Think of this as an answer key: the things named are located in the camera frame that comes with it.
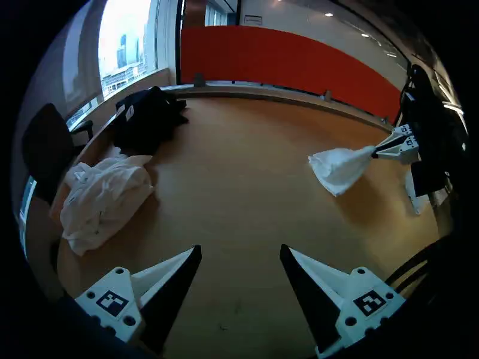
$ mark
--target black cloth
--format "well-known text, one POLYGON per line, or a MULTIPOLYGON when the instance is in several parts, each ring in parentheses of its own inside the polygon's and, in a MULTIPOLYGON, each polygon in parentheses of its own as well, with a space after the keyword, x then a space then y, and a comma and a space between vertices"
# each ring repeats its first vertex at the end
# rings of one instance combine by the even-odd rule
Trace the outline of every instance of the black cloth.
POLYGON ((180 112, 185 100, 165 93, 157 86, 133 93, 116 104, 125 110, 116 120, 113 144, 125 151, 153 155, 159 144, 173 138, 174 129, 187 123, 180 112))

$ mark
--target office chair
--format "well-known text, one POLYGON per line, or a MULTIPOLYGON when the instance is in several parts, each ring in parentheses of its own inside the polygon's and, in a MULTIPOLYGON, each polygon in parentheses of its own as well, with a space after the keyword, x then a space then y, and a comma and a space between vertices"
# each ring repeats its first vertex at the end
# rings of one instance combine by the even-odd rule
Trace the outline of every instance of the office chair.
POLYGON ((86 131, 91 140, 92 127, 92 121, 85 121, 70 132, 55 106, 47 104, 38 111, 23 134, 22 155, 30 175, 37 181, 35 195, 49 205, 69 164, 85 147, 75 146, 72 134, 86 131))

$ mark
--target white towel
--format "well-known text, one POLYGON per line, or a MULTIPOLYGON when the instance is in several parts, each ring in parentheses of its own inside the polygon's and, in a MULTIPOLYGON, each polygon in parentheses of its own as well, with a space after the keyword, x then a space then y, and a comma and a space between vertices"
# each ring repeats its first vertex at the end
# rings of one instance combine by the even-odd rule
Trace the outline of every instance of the white towel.
POLYGON ((375 146, 357 151, 335 148, 313 154, 308 159, 321 184, 334 196, 339 196, 362 176, 375 149, 375 146))
POLYGON ((108 158, 90 167, 79 163, 65 176, 71 187, 60 221, 63 238, 78 255, 100 247, 118 232, 152 193, 143 167, 151 156, 108 158))

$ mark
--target glass wall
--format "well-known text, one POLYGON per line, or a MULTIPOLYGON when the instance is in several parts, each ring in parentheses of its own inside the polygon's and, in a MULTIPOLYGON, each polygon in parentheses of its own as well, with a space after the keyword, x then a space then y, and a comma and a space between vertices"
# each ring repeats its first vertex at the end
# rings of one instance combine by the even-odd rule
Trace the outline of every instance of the glass wall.
POLYGON ((212 2, 206 5, 205 26, 226 26, 228 17, 223 9, 212 2))
POLYGON ((105 6, 98 41, 98 66, 105 99, 156 70, 147 61, 145 51, 151 1, 156 0, 108 0, 105 6))

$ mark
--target red partition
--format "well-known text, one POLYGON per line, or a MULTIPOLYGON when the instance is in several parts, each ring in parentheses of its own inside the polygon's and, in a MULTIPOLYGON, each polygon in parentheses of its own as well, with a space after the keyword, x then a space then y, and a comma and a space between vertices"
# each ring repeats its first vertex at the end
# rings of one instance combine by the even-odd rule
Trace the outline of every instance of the red partition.
POLYGON ((209 26, 181 32, 181 82, 273 84, 332 97, 392 122, 400 91, 355 58, 303 36, 249 26, 209 26))

